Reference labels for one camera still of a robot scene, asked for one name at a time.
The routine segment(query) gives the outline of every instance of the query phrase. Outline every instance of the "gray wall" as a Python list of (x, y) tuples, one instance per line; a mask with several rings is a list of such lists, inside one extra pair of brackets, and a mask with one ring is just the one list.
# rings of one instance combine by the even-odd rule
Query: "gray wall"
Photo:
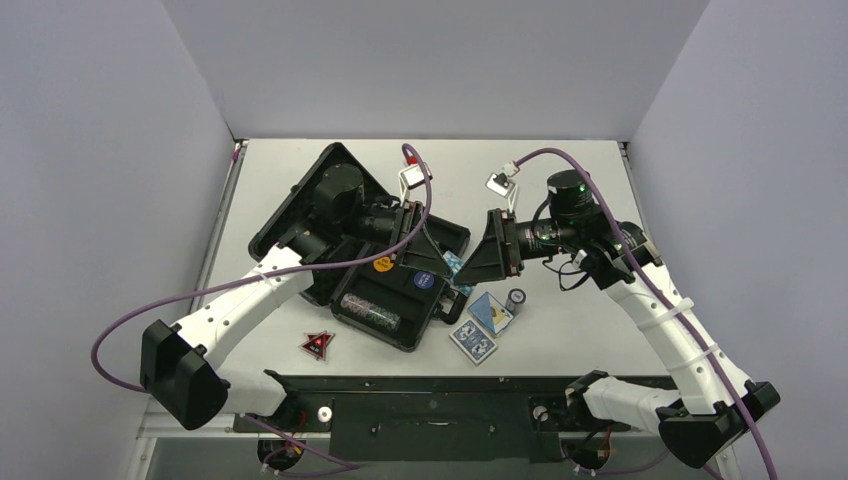
[(848, 472), (846, 26), (841, 0), (713, 0), (630, 146), (678, 284), (783, 397), (762, 422), (781, 478)]
[(164, 0), (237, 137), (626, 139), (707, 0)]
[[(3, 6), (0, 477), (119, 478), (146, 396), (101, 380), (88, 348), (194, 284), (232, 141), (159, 2)], [(154, 318), (108, 342), (109, 369), (137, 379)]]

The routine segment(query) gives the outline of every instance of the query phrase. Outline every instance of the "orange round sticker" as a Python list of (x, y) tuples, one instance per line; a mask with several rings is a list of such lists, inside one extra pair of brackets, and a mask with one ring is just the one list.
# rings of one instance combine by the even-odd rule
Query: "orange round sticker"
[(393, 262), (389, 257), (380, 257), (377, 260), (374, 260), (374, 270), (377, 270), (380, 273), (388, 272), (394, 266), (395, 262)]

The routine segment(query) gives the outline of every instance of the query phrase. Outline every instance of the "red and black star-shaped object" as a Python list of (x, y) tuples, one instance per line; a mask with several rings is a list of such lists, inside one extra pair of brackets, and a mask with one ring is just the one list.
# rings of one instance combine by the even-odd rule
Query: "red and black star-shaped object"
[(300, 349), (315, 357), (315, 360), (327, 361), (327, 347), (330, 346), (330, 341), (335, 336), (336, 334), (327, 333), (326, 330), (321, 333), (307, 333), (307, 340), (300, 346)]

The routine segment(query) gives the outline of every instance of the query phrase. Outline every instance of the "gray floor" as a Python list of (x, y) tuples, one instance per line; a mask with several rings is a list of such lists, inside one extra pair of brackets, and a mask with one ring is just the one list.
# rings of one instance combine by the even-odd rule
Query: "gray floor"
[[(328, 440), (312, 443), (326, 447)], [(632, 468), (649, 462), (663, 451), (656, 439), (621, 437), (613, 442), (613, 455), (605, 469)], [(151, 459), (148, 480), (223, 480), (268, 479), (270, 473), (259, 474), (256, 439), (177, 439), (157, 441)], [(333, 468), (317, 457), (304, 457), (292, 472), (310, 472)], [(380, 462), (333, 475), (336, 480), (353, 479), (421, 479), (492, 480), (492, 479), (556, 479), (575, 477), (570, 464), (530, 464), (526, 459), (501, 459), (492, 462)], [(638, 475), (621, 475), (622, 479), (708, 479), (705, 472), (692, 470), (673, 457)]]

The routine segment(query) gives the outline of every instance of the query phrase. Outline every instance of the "white table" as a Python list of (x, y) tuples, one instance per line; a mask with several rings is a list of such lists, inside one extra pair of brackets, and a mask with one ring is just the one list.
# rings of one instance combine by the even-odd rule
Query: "white table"
[[(353, 155), (390, 192), (397, 189), (403, 161), (402, 140), (342, 140)], [(485, 180), (504, 163), (543, 146), (562, 148), (589, 170), (619, 220), (641, 223), (619, 146), (613, 141), (409, 140), (433, 172), (432, 213), (471, 230), (465, 257), (473, 251), (486, 223), (486, 211), (505, 207)], [(254, 266), (247, 244), (282, 203), (331, 140), (251, 140), (239, 174), (210, 276), (210, 285), (240, 278)], [(529, 220), (545, 196), (545, 179), (568, 168), (546, 155), (525, 164), (517, 208)], [(423, 188), (413, 192), (422, 199)], [(301, 298), (275, 311), (231, 353), (227, 370), (273, 369), (285, 375), (409, 376), (565, 376), (603, 369), (616, 375), (665, 375), (647, 341), (619, 307), (587, 282), (560, 292), (556, 275), (539, 261), (526, 262), (521, 277), (477, 286), (504, 299), (520, 287), (528, 301), (501, 337), (498, 350), (475, 367), (448, 338), (451, 327), (433, 320), (418, 348), (404, 353), (335, 320)], [(298, 346), (304, 334), (336, 334), (329, 361), (317, 362)]]

